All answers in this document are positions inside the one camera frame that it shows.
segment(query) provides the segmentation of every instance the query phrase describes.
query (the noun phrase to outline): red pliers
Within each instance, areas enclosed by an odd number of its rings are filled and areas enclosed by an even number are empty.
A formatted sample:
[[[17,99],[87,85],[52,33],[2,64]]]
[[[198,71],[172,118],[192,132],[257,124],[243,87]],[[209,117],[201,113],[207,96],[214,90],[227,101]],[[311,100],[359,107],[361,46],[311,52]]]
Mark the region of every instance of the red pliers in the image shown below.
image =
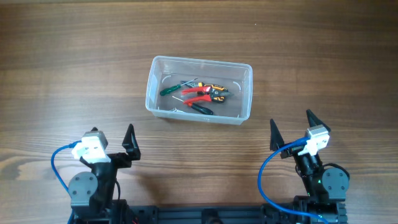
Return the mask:
[[[189,88],[186,90],[182,90],[182,94],[185,95],[187,93],[197,93],[203,92],[205,93],[203,96],[198,96],[194,98],[190,98],[185,100],[184,104],[194,103],[196,101],[207,101],[207,102],[217,102],[217,103],[224,103],[225,97],[231,95],[231,92],[216,90],[211,86],[201,86],[195,88]]]

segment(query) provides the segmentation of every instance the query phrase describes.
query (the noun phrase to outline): transparent box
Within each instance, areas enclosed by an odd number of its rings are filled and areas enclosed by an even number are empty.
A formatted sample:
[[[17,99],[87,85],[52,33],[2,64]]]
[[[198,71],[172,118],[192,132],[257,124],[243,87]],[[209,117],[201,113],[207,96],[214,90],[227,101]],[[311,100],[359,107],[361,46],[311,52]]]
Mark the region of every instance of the transparent box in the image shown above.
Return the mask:
[[[252,77],[251,66],[242,63],[156,56],[149,73],[146,108],[155,116],[163,118],[241,124],[250,116]],[[186,85],[168,95],[160,96],[159,94],[165,88],[194,78],[198,78],[194,83],[221,85],[232,93],[223,103],[196,102],[200,106],[211,109],[214,115],[201,114],[172,97],[187,100],[198,96],[197,93],[182,95],[182,90],[188,88]]]

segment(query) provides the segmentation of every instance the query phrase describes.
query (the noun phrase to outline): black screwdriver handle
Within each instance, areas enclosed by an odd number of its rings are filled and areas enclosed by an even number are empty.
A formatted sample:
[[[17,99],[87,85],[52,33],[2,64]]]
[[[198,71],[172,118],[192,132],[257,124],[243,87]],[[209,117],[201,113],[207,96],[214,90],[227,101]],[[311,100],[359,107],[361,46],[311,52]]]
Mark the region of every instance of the black screwdriver handle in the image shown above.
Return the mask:
[[[205,115],[213,115],[213,111],[209,108],[205,108],[203,106],[199,106],[196,103],[192,103],[192,105],[190,105],[192,109],[199,111]]]

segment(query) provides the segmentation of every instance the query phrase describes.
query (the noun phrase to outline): green screwdriver handle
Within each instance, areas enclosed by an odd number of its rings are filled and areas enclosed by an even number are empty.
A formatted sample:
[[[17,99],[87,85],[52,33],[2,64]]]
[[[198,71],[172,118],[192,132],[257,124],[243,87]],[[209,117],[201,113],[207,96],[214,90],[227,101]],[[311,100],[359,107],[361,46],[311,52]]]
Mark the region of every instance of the green screwdriver handle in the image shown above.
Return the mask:
[[[179,88],[181,88],[180,84],[175,85],[175,86],[171,86],[170,88],[166,88],[166,89],[160,91],[160,95],[164,96],[164,95],[169,94],[169,93],[171,93],[171,92],[173,92],[175,90],[178,90]]]

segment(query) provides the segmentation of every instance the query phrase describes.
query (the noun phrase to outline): wood grain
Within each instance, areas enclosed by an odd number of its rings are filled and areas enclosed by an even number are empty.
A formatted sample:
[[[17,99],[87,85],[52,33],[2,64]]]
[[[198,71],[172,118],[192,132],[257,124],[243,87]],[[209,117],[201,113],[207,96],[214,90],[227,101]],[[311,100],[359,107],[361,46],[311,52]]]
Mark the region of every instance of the wood grain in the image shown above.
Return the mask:
[[[323,162],[351,173],[349,222],[396,223],[397,37],[394,1],[0,6],[0,223],[66,223],[70,199],[52,152],[93,126],[108,151],[122,151],[129,123],[142,152],[118,173],[129,204],[260,204],[269,119],[293,141],[307,108],[333,130]],[[144,103],[156,55],[250,64],[250,119],[155,118]],[[69,152],[56,165],[66,182],[87,170]],[[277,202],[305,194],[292,159],[275,158],[263,181]]]

